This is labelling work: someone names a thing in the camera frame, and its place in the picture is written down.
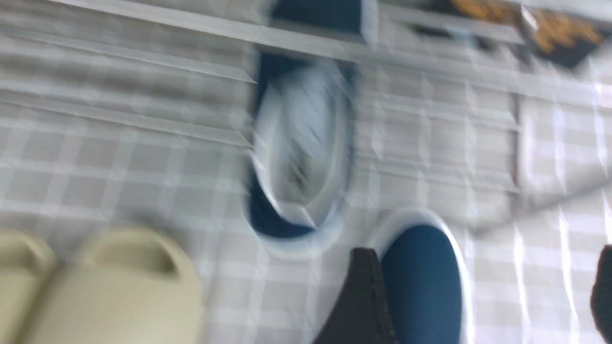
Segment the beige slide sandal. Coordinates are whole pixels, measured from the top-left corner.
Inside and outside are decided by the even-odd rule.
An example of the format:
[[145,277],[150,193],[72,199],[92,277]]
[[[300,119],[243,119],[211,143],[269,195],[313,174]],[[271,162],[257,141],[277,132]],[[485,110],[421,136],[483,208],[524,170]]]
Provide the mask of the beige slide sandal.
[[13,344],[56,258],[30,233],[0,229],[0,343]]
[[194,344],[201,282],[185,252],[147,228],[87,242],[58,274],[27,344]]

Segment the slipper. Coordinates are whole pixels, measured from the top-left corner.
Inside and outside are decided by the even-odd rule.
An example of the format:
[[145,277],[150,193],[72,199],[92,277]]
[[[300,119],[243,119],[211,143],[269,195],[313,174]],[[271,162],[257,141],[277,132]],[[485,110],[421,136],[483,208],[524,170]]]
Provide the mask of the slipper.
[[27,344],[193,344],[201,282],[172,240],[118,228],[85,244],[53,281]]
[[440,216],[422,208],[399,209],[372,232],[366,246],[380,259],[399,343],[463,342],[471,284],[461,250]]
[[0,343],[12,344],[56,267],[53,251],[29,233],[0,230]]

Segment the blue slipper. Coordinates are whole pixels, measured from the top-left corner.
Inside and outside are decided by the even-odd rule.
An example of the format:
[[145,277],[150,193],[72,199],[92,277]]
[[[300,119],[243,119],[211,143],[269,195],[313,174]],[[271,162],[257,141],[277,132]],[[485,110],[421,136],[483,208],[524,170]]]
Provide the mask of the blue slipper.
[[401,344],[457,344],[469,280],[444,221],[424,209],[398,211],[367,242],[381,262],[389,313]]

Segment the tiled floor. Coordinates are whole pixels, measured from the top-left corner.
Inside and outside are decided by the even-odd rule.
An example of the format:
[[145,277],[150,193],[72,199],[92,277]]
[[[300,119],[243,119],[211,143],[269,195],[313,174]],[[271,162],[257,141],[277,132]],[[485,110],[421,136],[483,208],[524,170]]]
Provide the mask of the tiled floor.
[[[166,5],[254,23],[264,21],[268,6]],[[66,260],[90,233],[111,225],[166,231],[203,278],[203,343],[310,343],[340,290],[350,248],[407,204],[438,211],[460,243],[472,286],[466,343],[601,342],[588,297],[599,250],[612,240],[609,189],[485,236],[473,236],[465,223],[506,218],[516,186],[541,203],[604,180],[609,110],[523,99],[528,154],[515,185],[515,134],[491,127],[513,124],[508,93],[426,73],[364,69],[360,157],[341,238],[313,261],[284,263],[268,257],[242,210],[242,134],[249,135],[254,86],[207,75],[198,64],[253,75],[252,47],[46,1],[3,2],[0,14],[0,225],[39,233]],[[27,29],[30,38],[4,28]],[[53,35],[54,43],[32,32]],[[381,42],[408,47],[416,39],[408,35],[391,26],[381,30]],[[70,48],[69,39],[155,59]],[[439,51],[439,43],[422,46],[428,44],[429,53]],[[452,45],[444,53],[512,68],[503,51],[474,56]],[[184,61],[168,67],[161,56],[200,69]],[[604,79],[605,66],[604,58],[594,59],[582,77],[596,70]]]

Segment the shoe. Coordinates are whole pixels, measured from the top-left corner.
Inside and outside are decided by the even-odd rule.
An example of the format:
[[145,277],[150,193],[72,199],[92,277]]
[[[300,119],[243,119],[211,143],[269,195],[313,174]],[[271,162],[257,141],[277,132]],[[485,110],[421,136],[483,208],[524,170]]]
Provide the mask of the shoe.
[[367,247],[379,256],[399,343],[459,343],[469,280],[444,221],[424,209],[398,211],[383,221]]
[[[281,0],[273,20],[360,34],[361,1]],[[247,217],[268,253],[310,259],[340,235],[356,66],[262,53]]]
[[56,265],[38,236],[0,228],[0,343],[18,342]]
[[148,228],[116,228],[88,240],[56,276],[24,343],[192,344],[201,295],[174,241]]

